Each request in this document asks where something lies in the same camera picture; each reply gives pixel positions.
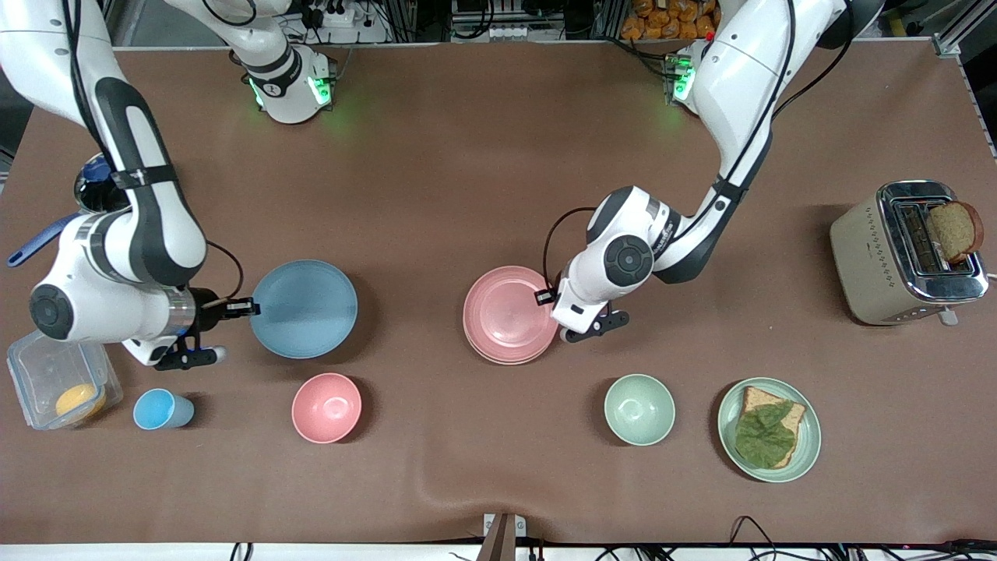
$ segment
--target white robotic arm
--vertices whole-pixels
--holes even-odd
[[[291,46],[274,16],[291,0],[166,0],[227,43],[249,74],[262,108],[275,121],[301,123],[332,102],[328,57]]]
[[[94,135],[131,203],[63,229],[55,263],[31,293],[38,328],[60,340],[122,342],[146,365],[160,363],[178,339],[186,351],[184,335],[195,337],[195,349],[180,353],[175,367],[221,359],[199,348],[199,333],[238,313],[198,313],[216,296],[186,287],[204,262],[204,235],[94,0],[0,2],[0,66],[29,101]]]
[[[721,0],[726,17],[714,40],[698,41],[683,53],[695,80],[682,103],[699,115],[720,149],[717,180],[691,217],[637,187],[602,201],[589,222],[586,249],[568,264],[557,287],[551,316],[565,328],[565,339],[605,332],[614,324],[612,311],[602,313],[607,303],[652,274],[676,283],[702,271],[768,153],[779,94],[828,28],[836,26],[842,35],[864,27],[865,21],[854,25],[853,13],[846,29],[838,24],[851,2],[748,0],[737,7]],[[863,7],[861,15],[877,13]]]

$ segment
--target table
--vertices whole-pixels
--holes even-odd
[[[815,53],[796,87],[832,55]],[[948,184],[995,227],[997,167],[957,63],[929,43],[856,43],[776,122],[701,277],[651,280],[618,303],[625,329],[519,367],[464,340],[478,276],[538,269],[552,222],[613,189],[633,183],[691,213],[716,174],[706,130],[667,107],[637,61],[608,45],[359,49],[335,110],[288,127],[254,110],[221,52],[120,58],[246,289],[282,263],[325,260],[355,284],[360,319],[344,346],[306,361],[270,354],[245,320],[208,334],[230,351],[215,367],[156,372],[109,346],[126,397],[77,430],[24,426],[3,379],[0,541],[440,540],[480,534],[498,510],[560,542],[726,541],[740,514],[776,541],[997,532],[985,438],[997,298],[964,307],[955,328],[857,325],[828,238],[851,205],[913,178]],[[0,205],[0,250],[74,209],[71,180],[94,152],[82,129],[35,112]],[[586,220],[554,237],[552,267],[582,248]],[[28,293],[54,254],[0,272],[4,347],[32,329]],[[224,292],[235,273],[212,251],[195,280]],[[346,443],[309,444],[290,422],[294,392],[324,371],[365,398]],[[677,402],[672,433],[646,448],[601,418],[610,382],[635,371]],[[796,482],[749,480],[720,448],[720,397],[758,375],[793,384],[820,416],[821,458]],[[132,405],[156,386],[192,395],[191,428],[133,426]]]

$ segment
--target pink plate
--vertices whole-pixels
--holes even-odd
[[[500,267],[471,287],[464,301],[464,331],[471,346],[501,364],[522,364],[540,356],[557,333],[550,309],[533,293],[543,277],[525,267]]]
[[[342,439],[360,420],[360,391],[343,374],[319,374],[298,388],[291,404],[294,428],[305,440],[328,444]]]

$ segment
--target toast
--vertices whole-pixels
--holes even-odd
[[[754,385],[749,385],[745,388],[745,404],[742,409],[742,414],[751,411],[762,405],[774,405],[776,403],[782,403],[786,401],[777,395],[772,395],[763,389],[758,389]],[[804,413],[807,412],[807,408],[800,404],[794,403],[793,408],[790,412],[783,417],[783,426],[789,429],[793,436],[797,439],[797,443],[800,442],[800,423],[804,420]],[[793,457],[793,452],[797,451],[797,445],[794,444],[793,448],[787,452],[786,457],[782,461],[773,466],[773,469],[782,469],[790,464],[790,459]]]
[[[928,215],[931,234],[949,263],[966,261],[983,245],[983,221],[971,206],[953,201],[931,209]]]

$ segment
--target green plate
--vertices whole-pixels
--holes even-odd
[[[791,399],[807,407],[803,421],[800,422],[797,449],[793,452],[793,457],[790,458],[790,464],[782,469],[755,467],[745,461],[734,448],[738,419],[741,417],[741,409],[744,407],[745,388],[749,385],[754,385],[758,389],[763,389],[783,399]],[[724,400],[720,402],[717,430],[720,431],[720,441],[724,444],[724,450],[727,450],[727,455],[731,456],[734,463],[738,464],[738,467],[748,475],[769,483],[788,483],[803,477],[805,473],[810,471],[810,468],[814,467],[814,464],[817,463],[817,457],[821,454],[821,424],[817,421],[814,406],[796,388],[774,378],[749,378],[735,384],[724,396]]]
[[[665,384],[647,374],[627,374],[609,387],[603,402],[609,428],[634,446],[660,442],[675,424],[675,400]]]

